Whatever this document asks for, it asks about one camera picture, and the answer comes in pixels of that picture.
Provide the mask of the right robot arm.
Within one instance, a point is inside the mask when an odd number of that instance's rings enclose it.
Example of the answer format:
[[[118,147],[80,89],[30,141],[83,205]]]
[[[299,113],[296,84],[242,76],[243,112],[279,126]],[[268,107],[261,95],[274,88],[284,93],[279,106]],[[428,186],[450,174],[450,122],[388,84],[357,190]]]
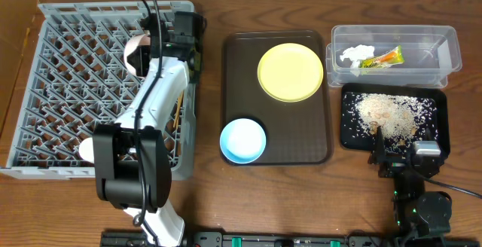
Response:
[[[378,176],[394,181],[395,220],[400,234],[391,240],[393,246],[443,246],[450,232],[452,199],[443,191],[427,191],[425,183],[440,171],[442,150],[427,135],[415,141],[404,154],[389,154],[382,128],[375,134],[374,150],[369,164],[379,166]]]

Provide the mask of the green orange snack wrapper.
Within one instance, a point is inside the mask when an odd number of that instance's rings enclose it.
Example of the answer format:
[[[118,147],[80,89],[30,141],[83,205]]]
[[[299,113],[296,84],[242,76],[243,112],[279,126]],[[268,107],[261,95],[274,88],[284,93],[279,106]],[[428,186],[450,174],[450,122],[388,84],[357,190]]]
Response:
[[[385,69],[390,68],[393,65],[399,65],[404,63],[404,57],[402,55],[401,45],[398,45],[389,52],[365,59],[360,62],[359,68],[361,69]]]

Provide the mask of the white cup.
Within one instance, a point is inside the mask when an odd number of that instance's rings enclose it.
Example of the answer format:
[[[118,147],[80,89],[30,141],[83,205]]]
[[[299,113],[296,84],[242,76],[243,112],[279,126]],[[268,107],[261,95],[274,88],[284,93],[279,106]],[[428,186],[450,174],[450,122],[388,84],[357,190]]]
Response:
[[[78,153],[83,160],[86,160],[89,163],[94,163],[94,150],[93,150],[93,138],[87,138],[83,140],[79,147]]]

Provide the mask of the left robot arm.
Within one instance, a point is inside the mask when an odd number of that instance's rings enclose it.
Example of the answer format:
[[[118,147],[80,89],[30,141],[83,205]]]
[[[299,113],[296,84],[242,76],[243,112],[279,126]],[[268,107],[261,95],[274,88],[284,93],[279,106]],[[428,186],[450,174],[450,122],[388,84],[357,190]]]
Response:
[[[98,125],[82,142],[81,153],[93,159],[98,197],[131,215],[156,246],[180,246],[184,239],[185,221],[169,201],[165,127],[203,64],[204,18],[185,11],[174,17],[172,32],[157,14],[142,20],[145,34],[132,37],[124,48],[124,64],[143,78],[142,86],[114,123]]]

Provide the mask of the light blue bowl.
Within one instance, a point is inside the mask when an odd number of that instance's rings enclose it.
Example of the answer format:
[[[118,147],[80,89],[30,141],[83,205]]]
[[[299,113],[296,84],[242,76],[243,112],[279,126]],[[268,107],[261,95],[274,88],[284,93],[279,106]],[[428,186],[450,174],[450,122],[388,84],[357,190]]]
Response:
[[[264,153],[267,134],[257,121],[239,118],[223,128],[219,146],[230,162],[241,165],[253,163]]]

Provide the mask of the pink white bowl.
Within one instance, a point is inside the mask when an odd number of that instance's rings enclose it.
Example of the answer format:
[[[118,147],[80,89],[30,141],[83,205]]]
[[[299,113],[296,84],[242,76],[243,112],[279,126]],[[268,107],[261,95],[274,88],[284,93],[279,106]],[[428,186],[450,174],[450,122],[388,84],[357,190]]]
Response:
[[[133,66],[133,59],[134,59],[133,53],[135,52],[138,46],[142,46],[142,45],[147,45],[151,47],[151,38],[149,35],[144,34],[144,35],[137,35],[132,37],[126,43],[125,49],[124,49],[124,65],[126,66],[127,71],[130,74],[135,75],[136,77],[138,76],[136,75],[136,70]]]

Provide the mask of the white tissue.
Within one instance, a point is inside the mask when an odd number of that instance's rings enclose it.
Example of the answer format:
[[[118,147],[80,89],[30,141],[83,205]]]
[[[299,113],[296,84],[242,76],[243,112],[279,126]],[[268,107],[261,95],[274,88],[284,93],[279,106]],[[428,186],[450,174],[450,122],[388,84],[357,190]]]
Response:
[[[349,59],[351,61],[350,72],[358,77],[361,73],[359,70],[361,62],[374,57],[375,46],[359,44],[356,47],[345,49],[340,55],[340,60]]]

